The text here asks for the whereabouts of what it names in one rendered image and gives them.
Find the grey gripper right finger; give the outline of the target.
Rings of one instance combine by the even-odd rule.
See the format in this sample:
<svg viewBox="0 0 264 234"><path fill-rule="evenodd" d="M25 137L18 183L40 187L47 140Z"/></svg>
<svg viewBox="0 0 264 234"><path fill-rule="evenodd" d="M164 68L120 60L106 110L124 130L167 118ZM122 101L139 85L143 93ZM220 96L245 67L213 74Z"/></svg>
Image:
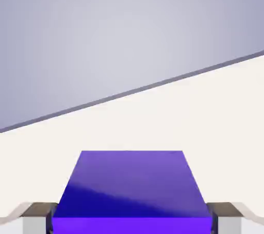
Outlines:
<svg viewBox="0 0 264 234"><path fill-rule="evenodd" d="M207 203L212 216L210 234L264 234L264 217L240 202Z"/></svg>

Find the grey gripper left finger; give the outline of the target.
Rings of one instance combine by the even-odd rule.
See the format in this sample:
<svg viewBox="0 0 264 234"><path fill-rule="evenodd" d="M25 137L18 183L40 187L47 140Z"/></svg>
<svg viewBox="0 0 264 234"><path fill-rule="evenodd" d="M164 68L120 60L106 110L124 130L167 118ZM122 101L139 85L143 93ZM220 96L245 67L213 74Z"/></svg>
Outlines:
<svg viewBox="0 0 264 234"><path fill-rule="evenodd" d="M24 202L0 217L0 234L54 234L57 203Z"/></svg>

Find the small purple cube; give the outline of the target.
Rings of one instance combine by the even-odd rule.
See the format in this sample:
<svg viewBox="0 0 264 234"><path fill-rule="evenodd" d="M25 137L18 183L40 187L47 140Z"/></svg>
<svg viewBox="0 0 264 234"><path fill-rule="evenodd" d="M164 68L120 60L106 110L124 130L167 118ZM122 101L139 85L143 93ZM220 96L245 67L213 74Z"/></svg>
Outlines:
<svg viewBox="0 0 264 234"><path fill-rule="evenodd" d="M54 234L210 234L212 217L181 151L82 151Z"/></svg>

